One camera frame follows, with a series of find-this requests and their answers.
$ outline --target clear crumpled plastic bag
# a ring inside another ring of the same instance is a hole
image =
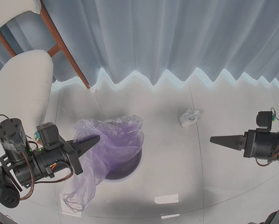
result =
[[[141,150],[144,133],[142,119],[136,115],[113,119],[104,123],[82,119],[74,128],[74,142],[100,135],[100,141],[83,154],[79,161],[83,173],[65,181],[61,199],[73,212],[83,211],[94,197],[96,185],[109,172],[132,159]]]
[[[201,114],[199,110],[187,109],[184,114],[180,116],[180,124],[184,129],[188,129],[192,124],[197,122],[197,118]]]

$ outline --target chair leg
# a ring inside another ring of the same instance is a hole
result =
[[[41,12],[40,12],[41,18],[43,19],[43,21],[44,21],[45,25],[47,26],[48,30],[50,31],[50,33],[52,34],[52,36],[56,40],[57,44],[59,45],[59,47],[63,51],[65,57],[70,62],[70,64],[72,65],[72,67],[75,70],[75,72],[77,73],[77,75],[80,77],[80,79],[85,84],[85,86],[89,89],[90,85],[89,85],[87,79],[85,78],[84,74],[82,73],[82,71],[80,70],[78,65],[76,64],[74,58],[72,57],[70,51],[68,50],[66,44],[64,43],[61,35],[59,34],[58,30],[56,29],[56,26],[54,25],[51,17],[49,16],[48,11],[46,10],[46,8],[43,4],[43,1],[40,0],[40,2],[41,2]]]
[[[2,32],[0,31],[0,42],[3,44],[3,46],[7,49],[7,51],[10,53],[12,57],[16,56],[15,51],[10,46],[10,44],[7,42],[6,38],[3,36]]]

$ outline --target blue curtain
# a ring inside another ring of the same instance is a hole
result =
[[[136,70],[154,85],[168,69],[186,80],[196,67],[215,81],[225,68],[279,81],[279,0],[43,0],[90,85],[100,68],[114,83]],[[55,45],[40,16],[2,28],[17,53]],[[10,55],[0,44],[0,69]],[[62,52],[54,77],[76,76]]]

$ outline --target white tile floor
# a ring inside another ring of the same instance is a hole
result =
[[[0,206],[0,211],[18,223],[25,223],[20,214],[25,208],[31,216],[45,213],[39,223],[264,221],[279,209],[279,162],[259,167],[254,159],[243,158],[243,151],[212,144],[209,139],[255,129],[261,110],[275,107],[279,117],[279,84],[248,76],[235,82],[228,73],[211,83],[204,76],[192,75],[179,84],[182,88],[172,83],[170,75],[164,75],[153,89],[141,76],[130,78],[119,89],[108,77],[101,77],[90,90],[78,78],[53,84],[45,122],[56,123],[64,139],[73,138],[72,125],[81,118],[106,120],[136,114],[143,118],[144,163],[126,181],[98,185],[81,214],[70,215],[62,209],[61,183],[36,186],[30,200],[14,210]],[[179,124],[186,108],[202,111],[197,125],[188,130]],[[273,123],[272,131],[279,131],[279,123]],[[65,174],[59,172],[56,178]],[[169,195],[178,195],[178,202],[155,202],[156,197]]]

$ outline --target curtain fold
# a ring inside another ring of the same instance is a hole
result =
[[[168,69],[185,81],[200,68],[215,81],[225,68],[237,80],[279,81],[279,0],[43,0],[90,85],[104,68],[114,83],[136,70],[154,85]],[[16,53],[55,41],[40,16],[23,13],[1,31]],[[10,55],[0,44],[0,69]],[[58,81],[76,76],[62,52]]]

